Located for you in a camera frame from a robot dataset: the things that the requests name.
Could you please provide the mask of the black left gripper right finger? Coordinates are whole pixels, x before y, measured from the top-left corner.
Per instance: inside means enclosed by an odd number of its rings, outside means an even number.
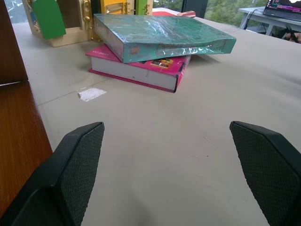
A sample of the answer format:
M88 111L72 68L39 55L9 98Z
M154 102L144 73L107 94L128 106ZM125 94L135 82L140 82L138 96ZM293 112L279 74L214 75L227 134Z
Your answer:
M246 182L270 226L301 226L301 153L280 133L240 121L230 131Z

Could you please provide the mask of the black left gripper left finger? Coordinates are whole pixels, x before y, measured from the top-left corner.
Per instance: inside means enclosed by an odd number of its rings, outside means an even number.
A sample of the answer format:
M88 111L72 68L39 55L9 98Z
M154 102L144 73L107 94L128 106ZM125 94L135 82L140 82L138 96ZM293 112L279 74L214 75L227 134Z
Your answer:
M0 226L81 226L95 184L104 123L66 134L0 217Z

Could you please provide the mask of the pink hardcover book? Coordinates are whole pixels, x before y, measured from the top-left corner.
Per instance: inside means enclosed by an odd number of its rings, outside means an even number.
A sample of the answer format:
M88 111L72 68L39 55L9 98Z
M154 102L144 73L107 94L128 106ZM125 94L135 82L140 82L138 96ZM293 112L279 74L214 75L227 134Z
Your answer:
M91 73L175 93L190 56L122 63L105 44L86 53L91 58Z

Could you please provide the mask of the green plastic-wrapped book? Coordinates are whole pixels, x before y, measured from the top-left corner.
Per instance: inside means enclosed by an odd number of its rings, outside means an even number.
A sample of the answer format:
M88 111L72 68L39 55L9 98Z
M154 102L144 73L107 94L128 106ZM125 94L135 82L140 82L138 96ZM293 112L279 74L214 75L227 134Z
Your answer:
M229 54L236 38L183 16L95 15L95 32L123 63Z

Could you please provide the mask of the white tape patch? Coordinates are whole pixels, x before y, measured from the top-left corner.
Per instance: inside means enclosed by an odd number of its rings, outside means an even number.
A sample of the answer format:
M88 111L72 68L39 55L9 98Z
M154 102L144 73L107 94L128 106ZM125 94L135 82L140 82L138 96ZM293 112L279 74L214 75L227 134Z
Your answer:
M87 90L79 92L78 96L82 101L88 102L88 101L91 101L91 100L105 94L105 93L106 93L106 91L101 90L101 89L89 88Z

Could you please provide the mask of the grey side desk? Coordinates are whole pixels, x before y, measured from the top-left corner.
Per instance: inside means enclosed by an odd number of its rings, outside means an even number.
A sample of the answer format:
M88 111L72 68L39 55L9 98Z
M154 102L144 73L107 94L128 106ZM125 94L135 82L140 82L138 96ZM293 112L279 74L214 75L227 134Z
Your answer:
M250 21L253 20L263 24L268 24L268 28L265 29L265 34L268 36L271 36L274 26L286 28L286 25L289 25L292 30L301 32L301 22L266 16L263 14L263 11L264 7L239 8L238 12L243 13L240 28L246 30L250 24Z

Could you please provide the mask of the wooden latch busy board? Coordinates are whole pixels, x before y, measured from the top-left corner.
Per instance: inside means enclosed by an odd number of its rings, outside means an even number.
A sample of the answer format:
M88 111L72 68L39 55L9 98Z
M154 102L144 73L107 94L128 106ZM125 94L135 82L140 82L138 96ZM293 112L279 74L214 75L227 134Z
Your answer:
M152 15L153 0L22 0L32 34L52 47L101 39L95 14Z

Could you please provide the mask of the black laptop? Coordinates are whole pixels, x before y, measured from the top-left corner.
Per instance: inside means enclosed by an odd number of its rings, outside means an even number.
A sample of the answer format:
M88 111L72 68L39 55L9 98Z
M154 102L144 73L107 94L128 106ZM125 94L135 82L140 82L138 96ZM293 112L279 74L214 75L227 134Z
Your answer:
M301 0L268 0L263 14L299 21L301 20Z

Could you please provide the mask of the red flat board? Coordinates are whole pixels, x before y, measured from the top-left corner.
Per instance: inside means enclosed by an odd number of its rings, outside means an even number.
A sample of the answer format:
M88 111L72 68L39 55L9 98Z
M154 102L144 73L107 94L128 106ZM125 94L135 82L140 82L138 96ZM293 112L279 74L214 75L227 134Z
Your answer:
M153 8L152 14L155 16L177 16L180 12L167 8Z

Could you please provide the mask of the black window post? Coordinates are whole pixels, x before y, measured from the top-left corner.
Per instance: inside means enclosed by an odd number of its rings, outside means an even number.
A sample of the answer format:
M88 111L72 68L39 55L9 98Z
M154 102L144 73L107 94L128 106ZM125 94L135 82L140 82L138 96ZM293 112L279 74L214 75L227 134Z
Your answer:
M194 11L197 17L204 18L208 0L183 0L182 12Z

